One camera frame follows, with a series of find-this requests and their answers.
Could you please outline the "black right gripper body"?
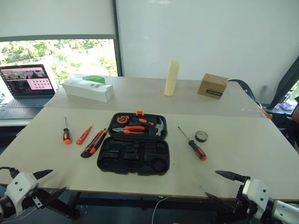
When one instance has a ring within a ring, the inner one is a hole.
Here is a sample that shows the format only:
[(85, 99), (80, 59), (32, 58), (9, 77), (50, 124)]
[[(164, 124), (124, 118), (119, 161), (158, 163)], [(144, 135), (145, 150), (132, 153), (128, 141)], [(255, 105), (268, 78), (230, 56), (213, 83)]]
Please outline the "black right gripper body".
[(245, 184), (241, 185), (236, 195), (235, 214), (239, 218), (253, 218), (257, 211), (257, 205), (242, 194), (244, 187)]

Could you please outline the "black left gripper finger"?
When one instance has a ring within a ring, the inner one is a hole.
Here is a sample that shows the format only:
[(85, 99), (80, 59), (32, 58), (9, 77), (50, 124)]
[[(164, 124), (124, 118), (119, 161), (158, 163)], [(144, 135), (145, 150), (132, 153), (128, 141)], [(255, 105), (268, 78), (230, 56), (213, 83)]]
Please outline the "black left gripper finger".
[(58, 199), (65, 190), (66, 187), (63, 187), (54, 193), (49, 193), (46, 190), (40, 189), (40, 199), (42, 203), (41, 209), (46, 207), (53, 207), (55, 209), (58, 209), (65, 206), (66, 204)]
[(37, 172), (33, 173), (33, 176), (36, 180), (39, 180), (39, 179), (45, 177), (46, 175), (48, 175), (49, 173), (51, 173), (52, 171), (53, 171), (53, 169), (37, 171)]

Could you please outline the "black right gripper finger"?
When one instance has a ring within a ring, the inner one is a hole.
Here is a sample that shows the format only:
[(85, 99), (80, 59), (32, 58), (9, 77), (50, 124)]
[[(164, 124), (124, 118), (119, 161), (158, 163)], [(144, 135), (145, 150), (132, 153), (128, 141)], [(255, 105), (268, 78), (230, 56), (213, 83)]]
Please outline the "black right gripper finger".
[(223, 201), (222, 199), (218, 198), (217, 196), (214, 196), (210, 193), (205, 192), (205, 194), (208, 196), (208, 198), (210, 198), (214, 203), (216, 203), (217, 205), (221, 206), (222, 208), (224, 208), (226, 211), (234, 213), (235, 212), (235, 207), (233, 207), (232, 205), (226, 203), (225, 201)]
[(227, 179), (230, 179), (232, 181), (239, 181), (239, 182), (245, 183), (247, 180), (250, 180), (249, 176), (239, 175), (237, 173), (230, 172), (230, 171), (217, 170), (217, 171), (215, 171), (215, 173), (217, 173)]

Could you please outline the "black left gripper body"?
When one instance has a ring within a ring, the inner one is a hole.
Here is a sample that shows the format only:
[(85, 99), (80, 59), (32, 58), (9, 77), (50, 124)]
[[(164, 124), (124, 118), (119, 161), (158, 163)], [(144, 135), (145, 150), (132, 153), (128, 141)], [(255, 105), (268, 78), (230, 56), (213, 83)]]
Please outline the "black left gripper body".
[(42, 195), (41, 190), (37, 187), (30, 189), (28, 187), (21, 187), (21, 193), (24, 196), (24, 199), (22, 200), (21, 206), (22, 209), (28, 209), (30, 207), (35, 207), (37, 209), (43, 209), (44, 204), (42, 202)]

